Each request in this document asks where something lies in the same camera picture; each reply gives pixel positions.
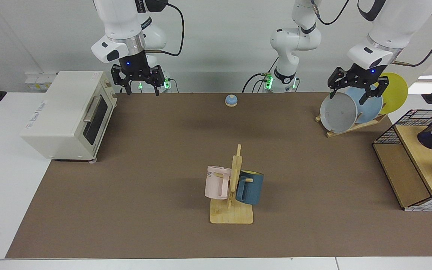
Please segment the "oven door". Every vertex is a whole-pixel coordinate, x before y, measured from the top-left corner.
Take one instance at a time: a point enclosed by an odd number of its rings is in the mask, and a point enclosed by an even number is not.
[[[113,104],[110,97],[99,85],[91,98],[89,109],[83,119],[84,125],[80,140],[89,152],[96,157],[96,153],[103,139],[106,127],[113,114]]]

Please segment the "mug handle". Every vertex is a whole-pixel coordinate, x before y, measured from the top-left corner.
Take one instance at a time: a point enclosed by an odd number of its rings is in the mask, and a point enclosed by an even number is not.
[[[242,194],[241,194],[241,202],[245,202],[246,200],[245,200],[245,198],[246,198],[246,196],[245,196],[245,194],[246,194],[246,192],[245,192],[245,183],[246,182],[253,182],[254,180],[252,179],[252,178],[244,178],[244,179],[240,179],[240,182],[241,182],[241,187],[239,187],[238,186],[238,188],[242,188]]]
[[[223,183],[229,181],[230,175],[227,173],[221,173],[223,175],[223,181],[219,181],[218,195],[223,197]]]

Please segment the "blue plate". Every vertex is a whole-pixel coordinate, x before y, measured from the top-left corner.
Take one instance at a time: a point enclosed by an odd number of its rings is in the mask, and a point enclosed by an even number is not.
[[[364,124],[373,120],[378,116],[379,112],[383,108],[383,97],[370,97],[363,105],[360,105],[360,99],[365,92],[364,89],[355,87],[349,87],[344,91],[344,93],[350,96],[356,103],[356,106],[358,107],[358,115],[362,113],[362,115],[356,120],[356,124]]]

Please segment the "plate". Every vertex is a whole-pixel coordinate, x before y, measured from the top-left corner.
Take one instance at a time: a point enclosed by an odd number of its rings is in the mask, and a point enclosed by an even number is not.
[[[363,105],[360,105],[360,99],[366,93],[362,88],[349,87],[344,92],[356,103],[358,115],[362,113],[361,116],[357,118],[356,124],[364,124],[373,120],[379,115],[379,112],[383,108],[382,97],[370,97]]]
[[[358,108],[350,96],[337,92],[332,99],[328,96],[323,100],[319,114],[321,123],[327,130],[342,133],[356,122]]]
[[[386,105],[381,113],[392,113],[401,108],[408,98],[408,84],[396,73],[383,73],[381,76],[388,76],[389,86],[382,94],[382,99]]]

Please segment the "blue mug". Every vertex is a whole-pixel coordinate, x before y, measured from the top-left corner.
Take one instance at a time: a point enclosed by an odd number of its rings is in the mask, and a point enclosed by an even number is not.
[[[236,200],[245,204],[258,204],[263,188],[263,177],[264,175],[259,172],[241,170]]]

